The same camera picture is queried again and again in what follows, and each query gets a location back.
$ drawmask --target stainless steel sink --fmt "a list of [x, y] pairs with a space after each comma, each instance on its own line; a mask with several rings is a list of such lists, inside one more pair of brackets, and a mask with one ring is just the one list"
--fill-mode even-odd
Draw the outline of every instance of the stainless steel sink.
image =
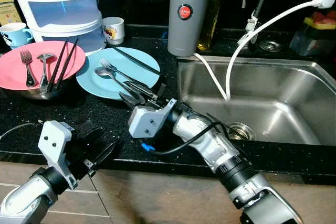
[[[224, 87], [230, 58], [205, 59]], [[237, 58], [228, 102], [194, 57], [178, 59], [177, 79], [182, 101], [246, 138], [336, 145], [336, 81], [314, 62]]]

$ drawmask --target olive oil bottle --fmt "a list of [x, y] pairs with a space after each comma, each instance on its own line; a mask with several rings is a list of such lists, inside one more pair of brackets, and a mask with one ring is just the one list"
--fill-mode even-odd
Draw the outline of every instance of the olive oil bottle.
[[211, 46], [220, 6], [221, 0], [209, 0], [208, 2], [202, 31], [197, 42], [199, 50], [206, 50]]

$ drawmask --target blue mug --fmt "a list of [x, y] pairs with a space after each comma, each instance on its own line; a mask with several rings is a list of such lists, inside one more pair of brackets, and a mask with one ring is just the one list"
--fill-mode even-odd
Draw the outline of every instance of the blue mug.
[[25, 23], [8, 23], [0, 27], [0, 34], [12, 49], [33, 42], [32, 32]]

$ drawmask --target pink plate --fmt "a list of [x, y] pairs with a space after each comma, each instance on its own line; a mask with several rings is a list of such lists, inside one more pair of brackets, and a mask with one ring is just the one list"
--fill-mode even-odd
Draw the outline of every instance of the pink plate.
[[[24, 45], [4, 54], [0, 58], [0, 87], [12, 90], [28, 90], [38, 88], [42, 76], [43, 63], [41, 60], [36, 58], [39, 55], [45, 53], [51, 53], [55, 55], [55, 57], [47, 60], [47, 77], [48, 80], [50, 80], [63, 45], [64, 41], [36, 42]], [[72, 47], [73, 44], [68, 42], [57, 71], [55, 82], [57, 82], [61, 74], [63, 65]], [[21, 62], [20, 51], [22, 50], [28, 50], [33, 57], [33, 61], [30, 63], [30, 69], [36, 79], [36, 85], [30, 88], [26, 86], [27, 70], [26, 66]], [[75, 74], [83, 66], [84, 62], [85, 53], [79, 46], [77, 46], [69, 61], [69, 65], [65, 71], [63, 79], [67, 79]]]

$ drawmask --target gray water filter canister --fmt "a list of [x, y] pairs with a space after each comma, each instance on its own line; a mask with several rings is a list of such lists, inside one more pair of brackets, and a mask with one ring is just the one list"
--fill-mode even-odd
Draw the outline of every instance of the gray water filter canister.
[[208, 0], [170, 0], [168, 51], [191, 56], [203, 25]]

